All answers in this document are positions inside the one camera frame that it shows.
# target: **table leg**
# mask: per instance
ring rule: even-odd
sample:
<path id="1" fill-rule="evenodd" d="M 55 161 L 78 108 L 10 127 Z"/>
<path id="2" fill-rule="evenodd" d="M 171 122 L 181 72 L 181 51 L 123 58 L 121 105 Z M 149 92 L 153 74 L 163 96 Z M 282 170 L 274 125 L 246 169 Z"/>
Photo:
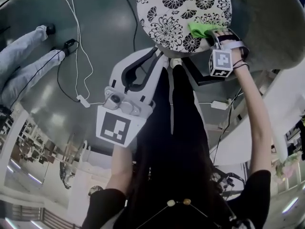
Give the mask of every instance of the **table leg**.
<path id="1" fill-rule="evenodd" d="M 182 58 L 182 61 L 185 67 L 187 68 L 187 70 L 190 72 L 193 79 L 196 81 L 198 86 L 223 82 L 225 80 L 225 78 L 221 78 L 217 76 L 210 76 L 210 75 L 203 76 L 190 58 Z"/>

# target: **floral tablecloth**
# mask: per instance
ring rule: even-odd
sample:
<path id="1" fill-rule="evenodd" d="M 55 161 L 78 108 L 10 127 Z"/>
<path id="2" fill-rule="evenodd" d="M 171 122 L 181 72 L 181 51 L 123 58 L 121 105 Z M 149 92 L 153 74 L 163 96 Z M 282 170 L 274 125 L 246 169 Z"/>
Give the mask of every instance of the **floral tablecloth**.
<path id="1" fill-rule="evenodd" d="M 231 23 L 231 0 L 137 0 L 140 24 L 159 45 L 177 52 L 202 52 L 206 40 L 193 38 L 188 23 Z"/>

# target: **black cable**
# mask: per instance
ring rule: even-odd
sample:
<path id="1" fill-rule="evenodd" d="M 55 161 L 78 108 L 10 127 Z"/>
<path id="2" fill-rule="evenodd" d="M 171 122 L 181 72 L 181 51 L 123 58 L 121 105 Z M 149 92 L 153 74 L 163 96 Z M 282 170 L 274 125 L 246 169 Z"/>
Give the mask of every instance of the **black cable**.
<path id="1" fill-rule="evenodd" d="M 238 97 L 238 95 L 240 94 L 241 91 L 242 91 L 242 89 L 240 89 L 240 90 L 238 91 L 238 93 L 235 95 L 234 99 L 233 99 L 232 102 L 230 103 L 228 125 L 227 125 L 227 127 L 223 130 L 222 134 L 220 135 L 220 137 L 219 137 L 219 139 L 218 139 L 218 143 L 217 143 L 217 147 L 216 147 L 216 152 L 215 152 L 215 156 L 214 156 L 213 165 L 215 164 L 215 159 L 216 159 L 216 155 L 217 155 L 218 146 L 219 146 L 219 144 L 220 144 L 220 141 L 221 141 L 221 139 L 222 139 L 224 133 L 226 132 L 226 130 L 229 128 L 230 123 L 231 123 L 231 122 L 230 122 L 230 119 L 231 119 L 231 113 L 232 113 L 232 106 L 233 106 L 233 103 L 235 102 L 235 100 L 237 99 L 237 97 Z"/>
<path id="2" fill-rule="evenodd" d="M 66 94 L 65 91 L 61 88 L 61 84 L 59 83 L 59 70 L 60 70 L 60 68 L 61 68 L 61 63 L 60 63 L 60 65 L 58 66 L 58 69 L 57 69 L 57 84 L 58 84 L 59 88 L 60 88 L 61 91 L 62 91 L 68 98 L 70 98 L 73 102 L 79 103 L 80 100 L 77 100 L 77 101 L 74 100 L 74 99 L 71 98 L 68 94 Z"/>
<path id="3" fill-rule="evenodd" d="M 134 30 L 134 35 L 133 35 L 133 51 L 135 52 L 136 51 L 136 49 L 135 49 L 135 37 L 136 37 L 136 35 L 137 35 L 137 31 L 138 31 L 138 19 L 137 19 L 137 16 L 135 15 L 135 13 L 134 13 L 134 11 L 133 11 L 133 8 L 132 8 L 132 5 L 131 5 L 131 3 L 130 3 L 130 1 L 129 0 L 126 0 L 127 1 L 127 3 L 128 3 L 128 6 L 129 6 L 129 8 L 130 8 L 130 10 L 132 11 L 132 15 L 133 15 L 133 17 L 134 17 L 134 20 L 135 20 L 135 30 Z M 140 68 L 144 71 L 144 73 L 145 74 L 147 74 L 147 72 L 144 70 L 144 68 L 142 67 L 142 65 L 140 66 Z"/>
<path id="4" fill-rule="evenodd" d="M 9 1 L 11 1 L 11 0 L 6 0 L 4 3 L 2 3 L 2 4 L 0 5 L 0 8 L 1 8 L 4 4 L 6 4 L 7 2 L 9 2 Z"/>
<path id="5" fill-rule="evenodd" d="M 44 67 L 46 66 L 46 64 L 48 62 L 50 62 L 56 55 L 58 55 L 60 52 L 62 52 L 62 50 L 60 50 L 57 54 L 55 54 L 53 57 L 51 57 L 33 76 L 32 78 L 28 81 L 28 83 L 26 83 L 26 85 L 24 86 L 24 88 L 20 91 L 20 93 L 18 94 L 16 100 L 11 104 L 10 109 L 13 107 L 13 105 L 16 103 L 16 101 L 18 100 L 20 94 L 23 92 L 23 90 L 28 86 L 28 84 L 31 82 L 31 80 L 33 80 L 33 78 L 37 75 L 37 73 Z"/>

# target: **black sleeve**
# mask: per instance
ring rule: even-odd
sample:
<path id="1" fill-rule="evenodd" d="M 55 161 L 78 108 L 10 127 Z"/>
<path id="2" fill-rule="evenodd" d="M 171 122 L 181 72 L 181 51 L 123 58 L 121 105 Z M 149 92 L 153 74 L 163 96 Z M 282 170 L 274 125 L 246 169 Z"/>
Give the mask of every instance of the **black sleeve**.
<path id="1" fill-rule="evenodd" d="M 241 195 L 228 202 L 238 219 L 250 219 L 256 229 L 263 228 L 270 205 L 271 173 L 259 170 L 246 182 Z"/>
<path id="2" fill-rule="evenodd" d="M 87 217 L 82 229 L 100 229 L 125 206 L 126 196 L 116 189 L 105 189 L 90 197 Z"/>

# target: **bracelet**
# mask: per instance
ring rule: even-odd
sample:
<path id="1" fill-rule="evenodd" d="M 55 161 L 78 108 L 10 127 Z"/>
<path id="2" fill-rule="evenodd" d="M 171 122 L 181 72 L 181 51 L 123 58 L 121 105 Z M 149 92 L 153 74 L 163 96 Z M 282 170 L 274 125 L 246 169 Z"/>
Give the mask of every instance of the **bracelet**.
<path id="1" fill-rule="evenodd" d="M 248 70 L 250 70 L 250 67 L 249 67 L 249 65 L 247 63 L 242 63 L 241 65 L 238 65 L 235 68 L 233 68 L 233 70 L 236 70 L 236 69 L 238 69 L 238 68 L 240 68 L 240 67 L 242 67 L 244 65 L 247 65 L 248 66 Z"/>
<path id="2" fill-rule="evenodd" d="M 239 62 L 241 62 L 241 61 L 244 61 L 243 59 L 241 59 L 241 60 L 239 60 L 239 61 L 237 61 L 235 64 L 233 64 L 233 68 L 234 68 L 234 66 L 236 66 Z"/>

